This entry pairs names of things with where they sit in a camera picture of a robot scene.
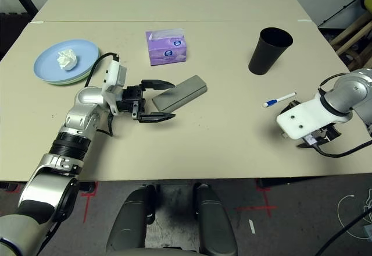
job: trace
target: purple tissue box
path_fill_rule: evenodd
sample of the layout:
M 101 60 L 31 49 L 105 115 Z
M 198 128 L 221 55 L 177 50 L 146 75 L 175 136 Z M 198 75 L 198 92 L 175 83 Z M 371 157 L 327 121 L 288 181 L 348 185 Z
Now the purple tissue box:
M 186 61 L 186 42 L 183 35 L 153 39 L 153 35 L 162 31 L 147 31 L 146 39 L 151 66 Z

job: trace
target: black cable on floor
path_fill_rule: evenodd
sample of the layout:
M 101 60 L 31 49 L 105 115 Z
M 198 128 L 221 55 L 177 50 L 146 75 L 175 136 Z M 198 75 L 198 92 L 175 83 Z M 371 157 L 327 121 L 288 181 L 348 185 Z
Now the black cable on floor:
M 357 224 L 358 221 L 362 220 L 364 217 L 366 217 L 371 212 L 372 212 L 372 208 L 369 208 L 368 210 L 363 212 L 361 215 L 359 215 L 357 218 L 355 218 L 353 221 L 351 221 L 349 224 L 347 224 L 344 228 L 342 228 L 342 230 L 340 230 L 337 234 L 335 234 L 332 238 L 330 238 L 330 240 L 328 242 L 326 242 L 325 245 L 323 245 L 321 247 L 321 249 L 319 249 L 319 251 L 315 254 L 315 256 L 320 256 L 324 252 L 324 250 L 326 250 L 328 248 L 328 246 L 330 246 L 339 236 L 344 234 L 352 226 Z

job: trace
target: white table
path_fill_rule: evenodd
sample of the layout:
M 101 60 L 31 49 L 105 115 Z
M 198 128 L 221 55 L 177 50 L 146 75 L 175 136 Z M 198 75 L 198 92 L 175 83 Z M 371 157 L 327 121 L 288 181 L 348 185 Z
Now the white table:
M 309 19 L 296 0 L 48 0 L 34 21 Z
M 294 38 L 264 76 L 247 64 L 259 31 L 266 26 L 286 29 Z M 186 62 L 149 65 L 145 31 L 185 29 Z M 141 79 L 178 84 L 198 74 L 208 92 L 162 123 L 115 118 L 115 136 L 98 133 L 87 155 L 83 180 L 186 179 L 225 177 L 317 176 L 372 171 L 371 150 L 332 159 L 295 147 L 284 139 L 276 116 L 285 102 L 262 108 L 268 99 L 297 91 L 297 99 L 312 98 L 326 77 L 346 71 L 312 22 L 253 20 L 249 22 L 44 22 L 30 23 L 0 63 L 0 180 L 27 180 L 53 139 L 83 82 L 53 86 L 33 74 L 36 57 L 51 45 L 72 38 L 97 44 L 101 53 L 117 52 L 127 67 L 126 85 Z M 104 61 L 91 80 L 101 86 Z M 147 109 L 154 111 L 148 90 Z M 369 139 L 357 116 L 340 125 L 344 134 L 324 146 L 342 152 Z

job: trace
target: gray block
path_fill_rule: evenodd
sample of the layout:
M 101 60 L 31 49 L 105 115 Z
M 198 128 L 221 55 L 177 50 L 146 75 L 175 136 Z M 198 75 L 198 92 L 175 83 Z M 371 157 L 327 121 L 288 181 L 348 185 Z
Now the gray block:
M 206 83 L 197 75 L 152 98 L 159 112 L 173 112 L 207 92 Z

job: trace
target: white cable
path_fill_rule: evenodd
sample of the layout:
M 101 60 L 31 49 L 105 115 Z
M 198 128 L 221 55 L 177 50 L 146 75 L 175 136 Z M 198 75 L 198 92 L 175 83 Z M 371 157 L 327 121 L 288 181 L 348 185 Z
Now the white cable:
M 347 195 L 347 196 L 345 196 L 344 198 L 342 198 L 339 202 L 338 202 L 338 204 L 337 204 L 337 217 L 338 217 L 338 220 L 339 220 L 339 222 L 340 222 L 340 224 L 341 224 L 341 226 L 343 227 L 343 228 L 345 228 L 345 226 L 344 226 L 344 224 L 342 223 L 342 221 L 341 221 L 341 218 L 339 217 L 339 205 L 340 205 L 340 203 L 344 200 L 344 199 L 346 199 L 346 198 L 348 198 L 348 197 L 354 197 L 354 195 Z M 354 237 L 354 238 L 356 238 L 356 239 L 359 239 L 359 240 L 368 240 L 368 239 L 370 239 L 370 238 L 372 238 L 372 237 L 357 237 L 357 236 L 354 236 L 352 233 L 350 233 L 349 231 L 346 231 L 350 236 L 352 236 L 352 237 Z

